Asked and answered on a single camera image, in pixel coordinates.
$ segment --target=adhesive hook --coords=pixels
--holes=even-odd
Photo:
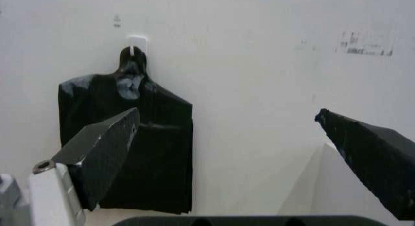
[[[134,57],[134,46],[130,45],[130,56]]]

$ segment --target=white wall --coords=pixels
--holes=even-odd
[[[413,1],[0,0],[0,170],[24,184],[60,147],[58,84],[113,72],[142,34],[151,77],[194,105],[193,213],[276,213],[321,107],[415,140]],[[393,56],[335,52],[354,30]]]

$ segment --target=screw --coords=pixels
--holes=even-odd
[[[53,160],[44,160],[38,164],[36,164],[33,169],[32,172],[33,174],[39,174],[41,172],[47,171],[49,169],[53,169],[55,168],[55,162]]]

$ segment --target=black plastic bag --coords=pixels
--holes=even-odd
[[[127,160],[102,208],[182,213],[192,204],[192,105],[153,82],[146,56],[137,47],[122,50],[109,75],[87,75],[59,85],[61,143],[85,125],[136,107],[140,126]]]

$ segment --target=silver metal part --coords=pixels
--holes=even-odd
[[[29,176],[32,226],[82,226],[85,215],[68,168],[61,163],[53,165]]]
[[[53,160],[44,160],[40,163],[37,163],[33,169],[33,174],[39,174],[41,172],[47,171],[49,169],[53,169],[56,167],[56,164]]]
[[[0,174],[0,179],[0,226],[30,225],[29,204],[17,182],[8,174]]]

